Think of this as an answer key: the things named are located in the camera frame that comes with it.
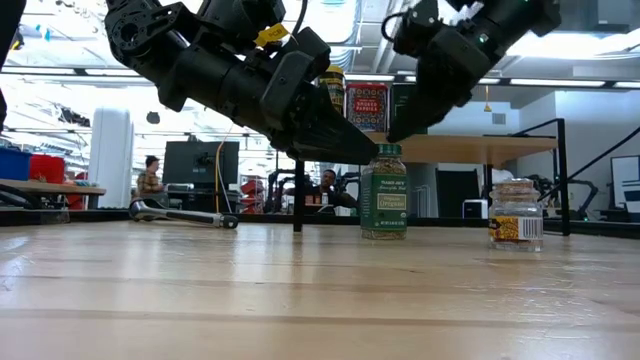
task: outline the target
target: wooden shelf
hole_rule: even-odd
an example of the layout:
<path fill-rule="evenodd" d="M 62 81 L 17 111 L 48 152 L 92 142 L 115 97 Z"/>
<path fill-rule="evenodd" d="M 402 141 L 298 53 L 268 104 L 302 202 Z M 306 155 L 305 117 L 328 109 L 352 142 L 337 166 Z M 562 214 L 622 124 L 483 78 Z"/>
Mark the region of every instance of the wooden shelf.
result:
<path fill-rule="evenodd" d="M 11 186 L 24 192 L 39 194 L 104 195 L 107 193 L 106 189 L 97 187 L 49 184 L 38 181 L 0 179 L 0 184 Z"/>
<path fill-rule="evenodd" d="M 387 143 L 384 133 L 367 133 Z M 399 143 L 407 163 L 463 163 L 500 165 L 519 157 L 558 147 L 556 139 L 502 136 L 413 135 Z"/>

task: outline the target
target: green label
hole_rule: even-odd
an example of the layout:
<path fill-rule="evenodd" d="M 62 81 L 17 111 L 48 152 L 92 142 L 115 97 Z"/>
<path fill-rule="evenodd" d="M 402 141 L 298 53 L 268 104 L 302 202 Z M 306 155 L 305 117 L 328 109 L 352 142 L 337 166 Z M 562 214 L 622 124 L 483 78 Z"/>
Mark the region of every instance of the green label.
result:
<path fill-rule="evenodd" d="M 365 172 L 361 184 L 361 227 L 377 231 L 406 229 L 407 177 Z"/>

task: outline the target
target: man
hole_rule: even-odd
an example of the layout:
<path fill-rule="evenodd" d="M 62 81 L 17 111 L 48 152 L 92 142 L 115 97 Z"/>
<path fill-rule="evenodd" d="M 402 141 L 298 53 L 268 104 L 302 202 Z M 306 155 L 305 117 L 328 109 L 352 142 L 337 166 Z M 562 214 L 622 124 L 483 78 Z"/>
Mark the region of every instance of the man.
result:
<path fill-rule="evenodd" d="M 305 195 L 317 195 L 327 194 L 329 198 L 329 204 L 333 206 L 342 206 L 347 208 L 358 208 L 358 201 L 347 193 L 336 194 L 331 190 L 331 186 L 336 181 L 336 173 L 331 169 L 327 169 L 322 172 L 322 179 L 320 185 L 309 188 Z M 285 195 L 295 195 L 295 188 L 285 190 Z"/>
<path fill-rule="evenodd" d="M 164 186 L 158 181 L 156 172 L 160 167 L 160 159 L 155 156 L 147 156 L 145 161 L 147 170 L 138 176 L 138 193 L 137 196 L 145 197 L 164 192 Z"/>

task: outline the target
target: white cylinder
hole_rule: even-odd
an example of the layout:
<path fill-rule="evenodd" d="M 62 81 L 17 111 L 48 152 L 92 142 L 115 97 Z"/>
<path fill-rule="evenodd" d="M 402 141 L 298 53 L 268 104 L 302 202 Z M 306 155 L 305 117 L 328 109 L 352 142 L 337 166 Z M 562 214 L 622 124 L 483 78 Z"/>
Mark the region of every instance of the white cylinder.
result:
<path fill-rule="evenodd" d="M 99 207 L 126 208 L 131 201 L 133 122 L 127 109 L 97 108 L 91 130 L 89 181 L 107 190 Z"/>

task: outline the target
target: glass jar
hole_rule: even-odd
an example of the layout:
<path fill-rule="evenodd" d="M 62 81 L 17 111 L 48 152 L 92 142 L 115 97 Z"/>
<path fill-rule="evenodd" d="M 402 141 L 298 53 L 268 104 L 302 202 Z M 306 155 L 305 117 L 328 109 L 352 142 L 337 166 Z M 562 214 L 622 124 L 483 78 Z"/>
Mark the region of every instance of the glass jar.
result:
<path fill-rule="evenodd" d="M 540 193 L 529 179 L 512 179 L 496 184 L 490 194 L 489 236 L 493 249 L 542 250 L 542 204 Z"/>
<path fill-rule="evenodd" d="M 401 160 L 402 146 L 378 144 L 378 151 L 360 180 L 362 237 L 403 240 L 407 236 L 407 168 Z"/>
<path fill-rule="evenodd" d="M 318 76 L 318 84 L 327 85 L 331 103 L 340 115 L 344 115 L 344 71 L 340 66 L 331 65 Z"/>

